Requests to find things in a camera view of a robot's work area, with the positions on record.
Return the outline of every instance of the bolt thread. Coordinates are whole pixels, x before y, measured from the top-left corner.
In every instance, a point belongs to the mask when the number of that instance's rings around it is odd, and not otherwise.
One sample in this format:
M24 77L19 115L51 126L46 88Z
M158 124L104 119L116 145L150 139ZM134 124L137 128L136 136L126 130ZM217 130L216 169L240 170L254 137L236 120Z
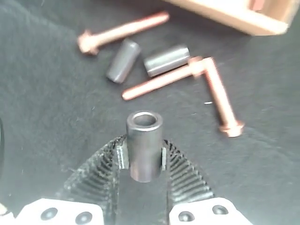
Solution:
M214 60L206 58L203 62L206 68L205 76L224 126L236 126L237 121Z

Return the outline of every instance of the cylindrical bushing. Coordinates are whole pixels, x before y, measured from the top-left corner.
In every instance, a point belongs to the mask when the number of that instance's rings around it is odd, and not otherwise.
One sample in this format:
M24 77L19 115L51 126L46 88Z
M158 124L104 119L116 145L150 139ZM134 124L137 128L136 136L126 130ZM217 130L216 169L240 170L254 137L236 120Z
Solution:
M162 165L163 118L155 112L138 111L126 122L130 176L141 183L158 177Z
M144 59L149 77L154 77L188 63L190 58L186 45L177 45Z
M115 83L123 83L140 52L141 48L137 43L125 39L110 64L106 73L107 78Z

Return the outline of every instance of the gray metal tube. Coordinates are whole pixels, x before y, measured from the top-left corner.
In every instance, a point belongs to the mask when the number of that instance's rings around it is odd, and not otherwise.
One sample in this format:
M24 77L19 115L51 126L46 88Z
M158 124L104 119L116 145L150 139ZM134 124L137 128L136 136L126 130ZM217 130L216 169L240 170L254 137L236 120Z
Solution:
M158 177L162 165L163 118L155 112L138 111L126 122L130 176L141 183Z
M145 58L144 65L148 76L154 77L187 64L189 58L188 47L186 45L177 45L166 51Z
M137 43L125 39L110 64L106 77L115 83L123 83L140 52L141 48Z

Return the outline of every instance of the white plastic part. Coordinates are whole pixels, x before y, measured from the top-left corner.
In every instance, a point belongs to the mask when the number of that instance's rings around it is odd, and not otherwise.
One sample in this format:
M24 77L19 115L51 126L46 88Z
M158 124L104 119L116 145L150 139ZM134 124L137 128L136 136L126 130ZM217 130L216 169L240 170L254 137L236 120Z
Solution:
M169 220L170 225L252 225L224 198L175 205Z
M52 208L57 213L44 213ZM42 198L26 205L15 219L14 225L104 225L104 219L103 211L98 205Z

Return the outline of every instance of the textured plastic infill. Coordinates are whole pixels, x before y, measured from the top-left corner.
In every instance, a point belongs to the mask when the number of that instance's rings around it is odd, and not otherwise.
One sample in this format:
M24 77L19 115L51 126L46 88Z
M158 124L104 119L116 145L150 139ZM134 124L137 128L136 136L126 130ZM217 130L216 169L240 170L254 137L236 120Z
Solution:
M170 142L165 140L167 152L168 208L214 197L200 171Z
M119 194L118 137L99 149L82 164L58 191L61 200L92 203L102 208L105 224L114 224Z
M118 137L99 149L65 182L58 191L61 200L93 203L104 213L106 225L115 224L118 209L120 169L126 168L125 136ZM168 174L167 213L179 203L209 199L214 196L203 175L170 142L164 141Z

